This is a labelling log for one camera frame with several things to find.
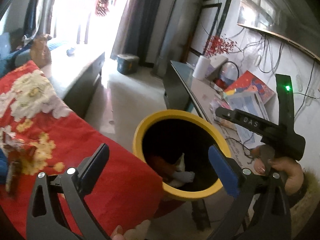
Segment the person's left hand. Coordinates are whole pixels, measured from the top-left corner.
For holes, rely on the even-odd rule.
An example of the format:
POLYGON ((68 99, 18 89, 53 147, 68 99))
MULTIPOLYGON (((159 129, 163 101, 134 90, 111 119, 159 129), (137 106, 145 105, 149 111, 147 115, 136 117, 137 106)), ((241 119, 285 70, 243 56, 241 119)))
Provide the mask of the person's left hand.
POLYGON ((144 240, 146 239, 151 221, 145 220, 135 228, 124 231, 121 225, 118 225, 112 232, 112 240, 144 240))

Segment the person's right hand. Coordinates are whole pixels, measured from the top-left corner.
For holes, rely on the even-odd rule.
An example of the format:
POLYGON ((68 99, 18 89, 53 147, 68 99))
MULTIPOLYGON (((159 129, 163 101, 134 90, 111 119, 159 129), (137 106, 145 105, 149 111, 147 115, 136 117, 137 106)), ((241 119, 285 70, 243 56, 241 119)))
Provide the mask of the person's right hand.
POLYGON ((273 152, 273 150, 268 145, 257 146, 256 148, 250 150, 250 154, 255 159, 255 171, 260 175, 266 175, 267 172, 265 163, 268 163, 270 168, 275 169, 277 172, 286 174, 286 194, 291 196, 297 193, 304 182, 304 173, 301 165, 289 157, 272 158, 262 161, 261 157, 269 157, 271 152, 273 152))

